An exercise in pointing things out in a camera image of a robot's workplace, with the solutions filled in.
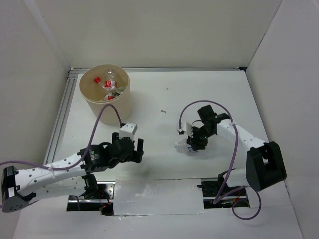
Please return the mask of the blue orange label bottle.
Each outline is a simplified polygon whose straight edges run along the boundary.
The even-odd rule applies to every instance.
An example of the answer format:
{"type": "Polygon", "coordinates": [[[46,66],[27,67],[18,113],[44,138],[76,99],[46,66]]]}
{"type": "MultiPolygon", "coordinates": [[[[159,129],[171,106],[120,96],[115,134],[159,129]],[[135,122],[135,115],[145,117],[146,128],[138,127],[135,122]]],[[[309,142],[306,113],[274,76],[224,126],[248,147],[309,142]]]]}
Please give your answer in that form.
{"type": "Polygon", "coordinates": [[[181,141],[178,141],[174,144],[174,147],[178,153],[183,154],[195,154],[198,153],[197,150],[194,150],[188,143],[186,139],[183,139],[181,141]]]}

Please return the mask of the red cap crushed bottle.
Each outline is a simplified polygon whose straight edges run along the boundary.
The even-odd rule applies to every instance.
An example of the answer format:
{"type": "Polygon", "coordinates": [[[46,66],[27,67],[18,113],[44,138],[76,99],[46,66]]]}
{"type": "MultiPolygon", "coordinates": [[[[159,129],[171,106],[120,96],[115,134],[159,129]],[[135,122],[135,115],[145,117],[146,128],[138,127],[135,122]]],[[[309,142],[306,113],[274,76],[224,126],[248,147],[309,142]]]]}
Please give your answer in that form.
{"type": "Polygon", "coordinates": [[[113,89],[115,87],[118,87],[118,83],[115,80],[115,70],[114,69],[108,69],[105,73],[106,80],[102,81],[101,77],[95,77],[94,82],[99,85],[104,90],[104,100],[112,100],[115,98],[115,95],[113,94],[113,89]]]}

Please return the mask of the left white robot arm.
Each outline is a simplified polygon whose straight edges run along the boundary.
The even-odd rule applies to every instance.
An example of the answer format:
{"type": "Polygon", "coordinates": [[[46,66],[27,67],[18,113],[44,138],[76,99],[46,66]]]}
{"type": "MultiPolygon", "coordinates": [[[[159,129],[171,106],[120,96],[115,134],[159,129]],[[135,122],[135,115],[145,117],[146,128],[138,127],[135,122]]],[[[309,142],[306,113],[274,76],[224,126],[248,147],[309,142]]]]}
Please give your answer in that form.
{"type": "Polygon", "coordinates": [[[63,195],[83,196],[92,199],[98,194],[96,172],[112,169],[119,163],[142,160],[144,141],[119,138],[115,132],[110,143],[103,142],[81,149],[42,168],[4,168],[1,181],[1,209],[12,213],[39,200],[63,195]]]}

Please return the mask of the green plastic bottle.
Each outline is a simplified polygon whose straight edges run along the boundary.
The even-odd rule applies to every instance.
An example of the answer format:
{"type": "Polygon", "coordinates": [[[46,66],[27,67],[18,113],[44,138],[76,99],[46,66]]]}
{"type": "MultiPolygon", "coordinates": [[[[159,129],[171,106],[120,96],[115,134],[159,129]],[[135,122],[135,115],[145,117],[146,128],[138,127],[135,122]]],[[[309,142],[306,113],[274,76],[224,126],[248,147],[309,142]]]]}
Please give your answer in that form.
{"type": "Polygon", "coordinates": [[[126,89],[126,87],[124,87],[124,86],[115,87],[115,88],[113,89],[113,92],[114,92],[113,94],[117,97],[117,96],[119,96],[120,94],[122,94],[125,89],[126,89]]]}

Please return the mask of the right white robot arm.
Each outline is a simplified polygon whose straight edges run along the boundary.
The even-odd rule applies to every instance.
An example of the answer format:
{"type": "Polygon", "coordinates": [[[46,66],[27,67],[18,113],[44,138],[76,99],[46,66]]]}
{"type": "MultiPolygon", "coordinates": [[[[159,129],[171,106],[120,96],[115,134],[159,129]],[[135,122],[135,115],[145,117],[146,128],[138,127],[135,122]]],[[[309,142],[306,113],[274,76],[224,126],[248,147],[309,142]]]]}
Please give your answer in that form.
{"type": "Polygon", "coordinates": [[[281,149],[274,141],[266,142],[238,126],[229,112],[218,114],[211,105],[197,111],[201,127],[185,122],[180,133],[187,134],[189,151],[205,150],[212,136],[220,136],[234,145],[230,168],[218,176],[217,189],[229,195],[235,187],[250,187],[260,192],[286,180],[281,149]]]}

